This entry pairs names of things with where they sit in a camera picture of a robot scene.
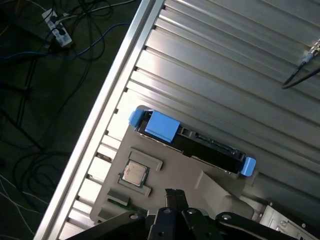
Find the metal bracket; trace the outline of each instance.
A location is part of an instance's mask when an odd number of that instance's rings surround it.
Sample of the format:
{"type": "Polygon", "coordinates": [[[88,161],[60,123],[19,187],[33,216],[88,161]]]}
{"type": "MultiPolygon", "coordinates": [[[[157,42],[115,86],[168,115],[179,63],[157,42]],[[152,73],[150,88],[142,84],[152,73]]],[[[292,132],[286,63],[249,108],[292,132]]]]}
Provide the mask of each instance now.
{"type": "Polygon", "coordinates": [[[182,211],[182,216],[196,240],[223,240],[218,229],[208,224],[206,218],[198,209],[187,208],[182,211]]]}

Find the dark floor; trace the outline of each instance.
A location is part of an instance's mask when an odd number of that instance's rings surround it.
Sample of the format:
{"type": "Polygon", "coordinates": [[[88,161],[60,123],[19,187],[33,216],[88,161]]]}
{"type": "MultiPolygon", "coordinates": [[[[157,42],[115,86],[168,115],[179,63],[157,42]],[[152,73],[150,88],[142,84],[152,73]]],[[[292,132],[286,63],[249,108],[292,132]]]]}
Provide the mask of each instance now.
{"type": "MultiPolygon", "coordinates": [[[[52,1],[34,1],[42,5],[45,9],[50,9],[52,6],[52,1]]],[[[9,10],[12,10],[15,8],[16,2],[17,1],[13,1],[6,6],[9,10]]],[[[111,4],[119,2],[121,1],[110,0],[111,4]]],[[[101,28],[101,31],[105,32],[106,29],[114,24],[131,22],[139,3],[140,1],[136,0],[133,3],[115,6],[112,8],[113,14],[111,18],[102,16],[94,17],[94,19],[101,28]]],[[[98,6],[104,6],[105,4],[105,2],[100,2],[98,6]]],[[[58,14],[63,13],[58,0],[55,2],[55,5],[58,14]]],[[[78,1],[72,0],[68,1],[67,5],[68,6],[65,8],[69,10],[73,6],[79,5],[79,3],[78,1]]],[[[18,13],[20,17],[27,23],[34,25],[41,20],[41,13],[43,11],[35,5],[21,0],[19,9],[18,13]]],[[[63,22],[63,25],[69,31],[74,22],[75,20],[73,18],[63,22]]],[[[5,26],[5,23],[0,24],[0,32],[5,26]]],[[[49,32],[45,23],[40,24],[38,27],[45,32],[49,32]]],[[[91,69],[83,82],[83,85],[67,102],[63,110],[60,111],[58,117],[57,111],[78,85],[87,63],[78,58],[59,59],[50,56],[40,58],[37,61],[31,82],[31,92],[27,96],[21,126],[34,139],[39,140],[54,119],[53,124],[46,132],[46,135],[40,141],[40,144],[45,148],[44,152],[50,154],[42,153],[39,155],[37,153],[40,151],[36,147],[20,149],[32,144],[0,115],[0,174],[2,176],[6,177],[12,183],[18,183],[20,189],[23,189],[26,192],[31,192],[32,190],[39,198],[46,202],[50,201],[54,191],[53,185],[56,186],[59,182],[61,174],[68,162],[68,156],[77,142],[127,29],[128,26],[119,26],[106,35],[104,38],[106,46],[103,56],[92,63],[91,69]],[[59,155],[57,152],[65,152],[66,154],[59,155]],[[35,153],[36,155],[21,160],[16,169],[17,175],[13,178],[13,168],[16,162],[20,158],[32,153],[35,153]],[[26,179],[31,175],[31,172],[26,170],[35,159],[34,156],[40,156],[41,158],[37,159],[42,159],[43,161],[39,164],[41,167],[37,169],[38,175],[32,175],[33,178],[30,180],[31,189],[29,189],[26,179]],[[20,180],[23,177],[23,172],[26,172],[25,178],[20,180]],[[38,182],[48,185],[48,187],[41,187],[34,178],[37,178],[38,182]]],[[[88,23],[86,20],[83,20],[72,38],[76,44],[75,48],[77,51],[81,51],[90,45],[88,32],[88,23]]],[[[98,37],[99,33],[94,29],[93,38],[97,39],[98,37]]],[[[32,40],[29,36],[12,26],[0,36],[0,56],[7,56],[8,54],[26,50],[37,51],[40,46],[40,42],[32,40]]],[[[94,52],[98,54],[102,48],[103,45],[100,42],[93,49],[94,52]]],[[[30,63],[28,62],[1,68],[0,83],[24,86],[29,66],[30,63]]],[[[0,90],[1,107],[14,120],[17,118],[21,97],[22,95],[19,93],[0,90]]],[[[28,209],[33,209],[17,189],[14,189],[2,178],[1,181],[13,201],[28,209]]],[[[0,187],[0,189],[0,192],[4,194],[4,189],[2,187],[0,187]]],[[[31,201],[30,204],[35,205],[34,207],[38,211],[45,211],[47,207],[45,204],[31,197],[28,197],[28,199],[31,201]]],[[[33,235],[19,216],[16,206],[2,194],[0,195],[0,208],[0,239],[10,239],[3,235],[18,239],[33,238],[33,235]]],[[[26,211],[24,209],[21,209],[21,212],[31,230],[36,232],[43,214],[26,211]]]]}

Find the metal surface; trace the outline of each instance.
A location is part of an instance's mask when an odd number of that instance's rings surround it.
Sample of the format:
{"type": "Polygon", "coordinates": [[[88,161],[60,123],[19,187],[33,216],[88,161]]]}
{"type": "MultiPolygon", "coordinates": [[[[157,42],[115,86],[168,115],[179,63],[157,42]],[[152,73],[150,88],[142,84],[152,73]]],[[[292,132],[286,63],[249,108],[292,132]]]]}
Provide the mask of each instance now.
{"type": "Polygon", "coordinates": [[[301,226],[289,219],[288,216],[282,215],[280,212],[273,209],[271,206],[267,206],[260,224],[274,229],[278,232],[287,234],[296,239],[303,240],[317,240],[318,238],[307,232],[305,229],[306,224],[302,223],[301,226]]]}
{"type": "Polygon", "coordinates": [[[314,0],[143,0],[35,239],[65,238],[75,199],[92,206],[99,190],[87,183],[108,170],[87,178],[95,154],[115,155],[139,105],[254,156],[260,175],[246,197],[319,226],[319,76],[281,90],[319,39],[319,10],[314,0]]]}

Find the corrugated metal sheet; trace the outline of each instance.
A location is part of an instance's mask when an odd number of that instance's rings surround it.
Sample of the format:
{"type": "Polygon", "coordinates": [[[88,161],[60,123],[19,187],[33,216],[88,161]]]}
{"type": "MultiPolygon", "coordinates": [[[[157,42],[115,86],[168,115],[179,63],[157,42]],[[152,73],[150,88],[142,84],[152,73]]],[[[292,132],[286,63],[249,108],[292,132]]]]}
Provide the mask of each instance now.
{"type": "MultiPolygon", "coordinates": [[[[319,1],[167,0],[153,11],[142,51],[128,60],[134,67],[121,69],[129,79],[110,95],[106,109],[116,101],[117,111],[98,152],[114,157],[128,117],[144,105],[255,156],[260,174],[244,195],[271,198],[319,224],[320,78],[281,89],[320,38],[319,1]]],[[[98,181],[86,179],[82,189],[79,199],[92,206],[98,181]]]]}

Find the power strip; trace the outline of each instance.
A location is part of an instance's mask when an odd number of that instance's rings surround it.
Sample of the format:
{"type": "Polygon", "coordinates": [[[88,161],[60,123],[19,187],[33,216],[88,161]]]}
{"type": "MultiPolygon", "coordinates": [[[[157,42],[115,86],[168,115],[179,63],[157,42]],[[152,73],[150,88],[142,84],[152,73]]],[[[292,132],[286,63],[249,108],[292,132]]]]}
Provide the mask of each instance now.
{"type": "Polygon", "coordinates": [[[60,44],[60,46],[62,48],[66,47],[72,43],[72,39],[71,39],[70,35],[68,34],[67,30],[65,29],[65,27],[62,25],[62,23],[59,22],[58,20],[56,20],[56,21],[53,20],[54,17],[57,17],[57,14],[55,11],[53,11],[52,9],[49,9],[49,10],[45,11],[44,13],[42,13],[42,17],[43,17],[45,23],[50,28],[50,30],[53,30],[54,28],[59,27],[59,29],[61,29],[65,32],[65,34],[62,35],[59,33],[59,31],[57,29],[52,31],[57,42],[60,44]]]}

